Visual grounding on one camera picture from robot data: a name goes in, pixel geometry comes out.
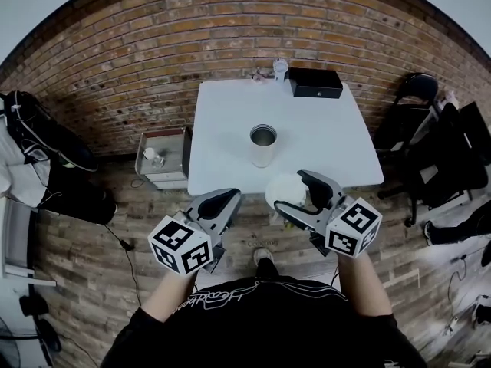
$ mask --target white sneaker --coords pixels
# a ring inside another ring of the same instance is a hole
[[[427,240],[427,244],[429,247],[433,245],[433,242],[431,241],[431,237],[430,237],[430,228],[432,227],[433,227],[433,223],[431,221],[428,221],[426,224],[424,224],[424,228],[423,228],[423,234],[425,239]]]
[[[269,251],[268,249],[266,248],[258,248],[254,251],[254,263],[255,263],[255,266],[257,267],[259,261],[263,258],[267,258],[269,259],[270,261],[272,261],[273,263],[275,263],[275,260],[273,259],[273,254],[271,253],[271,251]]]
[[[477,299],[474,302],[473,316],[471,317],[471,321],[473,322],[474,327],[476,327],[476,322],[477,322],[476,312],[477,312],[478,306],[480,306],[480,304],[479,304],[480,300],[481,300],[481,296],[477,296]]]

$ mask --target black t-shirt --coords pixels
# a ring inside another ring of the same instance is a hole
[[[138,309],[102,367],[254,365],[425,367],[392,315],[361,317],[336,289],[291,277],[202,289],[165,323]]]

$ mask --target white cup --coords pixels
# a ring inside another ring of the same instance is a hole
[[[272,126],[259,124],[251,129],[251,161],[258,168],[265,168],[273,160],[278,135]]]

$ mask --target brick wall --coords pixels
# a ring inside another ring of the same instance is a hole
[[[99,156],[193,124],[199,83],[286,58],[335,69],[371,130],[402,76],[435,75],[491,121],[489,57],[423,0],[73,0],[0,67],[0,90],[38,96]]]

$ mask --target black bag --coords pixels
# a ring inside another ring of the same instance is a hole
[[[65,165],[88,172],[97,170],[97,160],[87,145],[58,124],[33,95],[15,90],[2,99],[8,133],[26,156],[41,147],[50,158],[59,158]]]

